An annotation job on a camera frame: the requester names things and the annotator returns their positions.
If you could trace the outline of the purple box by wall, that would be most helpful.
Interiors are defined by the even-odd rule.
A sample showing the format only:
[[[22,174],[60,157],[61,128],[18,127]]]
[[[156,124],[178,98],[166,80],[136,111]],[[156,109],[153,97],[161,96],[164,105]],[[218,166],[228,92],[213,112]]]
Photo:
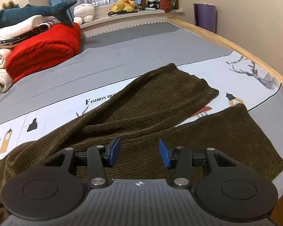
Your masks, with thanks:
[[[217,10],[213,4],[194,4],[195,25],[216,33]]]

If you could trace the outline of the dark olive corduroy pants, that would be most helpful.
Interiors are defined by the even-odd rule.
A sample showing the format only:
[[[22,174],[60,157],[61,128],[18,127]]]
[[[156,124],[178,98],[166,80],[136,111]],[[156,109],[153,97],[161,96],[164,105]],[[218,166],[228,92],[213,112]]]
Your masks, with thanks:
[[[111,179],[170,178],[158,154],[160,139],[195,152],[214,147],[275,179],[283,170],[283,159],[243,104],[188,122],[218,94],[204,79],[170,63],[46,136],[17,146],[0,160],[0,224],[7,218],[1,192],[8,180],[66,147],[82,152],[114,137],[120,138],[122,148],[116,166],[107,170]]]

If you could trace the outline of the yellow plush bear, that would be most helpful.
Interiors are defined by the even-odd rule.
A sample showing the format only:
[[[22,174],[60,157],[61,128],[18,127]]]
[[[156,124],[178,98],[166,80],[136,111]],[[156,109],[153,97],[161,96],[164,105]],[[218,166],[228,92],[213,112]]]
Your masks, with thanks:
[[[118,0],[108,12],[108,16],[136,13],[142,0]]]

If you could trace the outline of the wooden bed frame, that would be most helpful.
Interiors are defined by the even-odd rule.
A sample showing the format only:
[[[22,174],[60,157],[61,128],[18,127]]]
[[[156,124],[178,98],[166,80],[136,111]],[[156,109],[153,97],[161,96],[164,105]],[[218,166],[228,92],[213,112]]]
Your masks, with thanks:
[[[179,26],[181,28],[187,29],[188,31],[199,35],[200,37],[208,40],[211,43],[225,47],[229,50],[233,50],[233,51],[239,53],[240,55],[246,56],[248,59],[252,60],[254,63],[258,64],[263,69],[268,71],[272,76],[277,78],[283,84],[283,76],[281,76],[276,70],[274,70],[272,67],[270,67],[268,64],[266,64],[264,61],[262,61],[257,56],[253,55],[252,53],[250,53],[249,51],[240,47],[239,45],[231,42],[230,40],[227,40],[220,35],[212,33],[210,31],[203,29],[201,27],[198,27],[194,24],[188,23],[186,21],[181,21],[181,20],[176,19],[176,18],[168,19],[168,22],[170,22],[170,23],[172,23],[176,26]]]

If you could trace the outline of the grey white printed bed sheet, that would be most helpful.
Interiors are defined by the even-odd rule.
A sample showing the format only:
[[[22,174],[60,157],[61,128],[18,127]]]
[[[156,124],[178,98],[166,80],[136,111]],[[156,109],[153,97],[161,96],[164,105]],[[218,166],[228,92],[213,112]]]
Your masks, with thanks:
[[[283,84],[242,54],[168,22],[140,24],[81,40],[80,53],[33,73],[0,94],[0,149],[37,140],[87,114],[148,71],[174,63],[219,91],[206,107],[184,120],[198,123],[231,105],[245,104],[271,141],[267,149],[231,141],[230,157],[273,180],[283,195]],[[0,160],[5,157],[0,152]]]

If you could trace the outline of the white plush toy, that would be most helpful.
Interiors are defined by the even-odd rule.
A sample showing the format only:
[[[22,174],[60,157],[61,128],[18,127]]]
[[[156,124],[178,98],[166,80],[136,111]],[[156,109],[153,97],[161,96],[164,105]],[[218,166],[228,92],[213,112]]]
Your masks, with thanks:
[[[92,22],[95,15],[95,8],[92,4],[80,4],[73,10],[73,22],[81,25]]]

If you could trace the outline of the white folded bedding stack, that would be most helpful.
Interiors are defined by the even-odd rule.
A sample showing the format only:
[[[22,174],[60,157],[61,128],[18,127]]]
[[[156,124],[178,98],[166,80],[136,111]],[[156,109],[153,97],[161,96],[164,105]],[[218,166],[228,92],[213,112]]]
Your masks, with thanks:
[[[24,40],[48,31],[58,23],[52,16],[34,15],[16,25],[0,28],[0,48],[13,48]]]

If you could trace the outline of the blue plush shark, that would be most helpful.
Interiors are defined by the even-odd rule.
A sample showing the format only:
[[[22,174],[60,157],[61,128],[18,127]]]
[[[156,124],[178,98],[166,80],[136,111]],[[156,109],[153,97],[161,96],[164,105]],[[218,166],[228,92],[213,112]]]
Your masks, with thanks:
[[[73,27],[72,20],[68,16],[67,11],[76,3],[77,0],[67,0],[54,6],[33,6],[27,4],[23,8],[0,10],[0,28],[16,25],[35,15],[43,17],[53,16],[62,24]]]

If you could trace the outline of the panda plush toy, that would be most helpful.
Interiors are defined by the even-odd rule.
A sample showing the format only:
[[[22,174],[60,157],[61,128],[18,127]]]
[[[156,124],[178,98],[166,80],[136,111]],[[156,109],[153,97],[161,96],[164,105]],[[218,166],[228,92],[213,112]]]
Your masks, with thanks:
[[[160,0],[146,0],[146,8],[148,10],[156,10],[159,9]]]

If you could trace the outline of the red folded blanket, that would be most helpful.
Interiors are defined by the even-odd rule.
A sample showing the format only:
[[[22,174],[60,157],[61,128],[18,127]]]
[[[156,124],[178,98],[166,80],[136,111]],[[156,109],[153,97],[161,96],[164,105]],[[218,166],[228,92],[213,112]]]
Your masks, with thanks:
[[[6,72],[18,82],[39,71],[57,66],[80,52],[81,28],[61,23],[18,44],[8,56]]]

